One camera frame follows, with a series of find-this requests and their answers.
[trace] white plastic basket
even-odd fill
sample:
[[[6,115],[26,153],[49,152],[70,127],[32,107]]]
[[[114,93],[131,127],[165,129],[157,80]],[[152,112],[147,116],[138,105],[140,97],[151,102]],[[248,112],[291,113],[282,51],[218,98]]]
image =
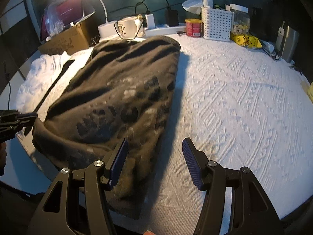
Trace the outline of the white plastic basket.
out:
[[[229,41],[234,14],[219,9],[201,9],[202,36],[208,40]]]

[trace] clear plastic wrap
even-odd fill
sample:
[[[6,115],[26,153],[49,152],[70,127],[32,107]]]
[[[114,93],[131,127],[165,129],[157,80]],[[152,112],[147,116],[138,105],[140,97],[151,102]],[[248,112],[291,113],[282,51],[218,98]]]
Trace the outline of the clear plastic wrap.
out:
[[[44,10],[45,23],[47,32],[50,37],[53,37],[64,30],[64,23],[57,11],[57,6],[52,3],[46,7]]]

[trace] white charger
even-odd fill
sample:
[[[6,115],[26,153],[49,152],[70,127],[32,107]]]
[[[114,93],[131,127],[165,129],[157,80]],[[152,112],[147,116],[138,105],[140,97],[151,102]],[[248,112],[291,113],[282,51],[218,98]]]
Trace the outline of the white charger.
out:
[[[156,25],[154,22],[154,16],[153,14],[146,14],[146,21],[147,21],[147,28],[150,29],[155,29]]]

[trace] white mug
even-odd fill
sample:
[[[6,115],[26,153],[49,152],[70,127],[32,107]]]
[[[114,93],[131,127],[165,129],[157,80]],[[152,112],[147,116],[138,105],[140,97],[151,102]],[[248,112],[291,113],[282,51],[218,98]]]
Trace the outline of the white mug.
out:
[[[144,34],[142,17],[126,17],[118,21],[118,27],[120,35],[124,39],[133,39],[136,37],[142,37]]]

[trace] power strip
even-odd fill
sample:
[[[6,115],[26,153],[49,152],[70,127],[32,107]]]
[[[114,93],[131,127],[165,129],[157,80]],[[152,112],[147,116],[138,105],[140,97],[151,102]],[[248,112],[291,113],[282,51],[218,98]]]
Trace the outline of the power strip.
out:
[[[169,25],[158,25],[155,27],[155,29],[148,29],[147,27],[145,28],[146,37],[175,34],[176,32],[186,32],[186,24],[179,23],[178,26],[172,27]]]

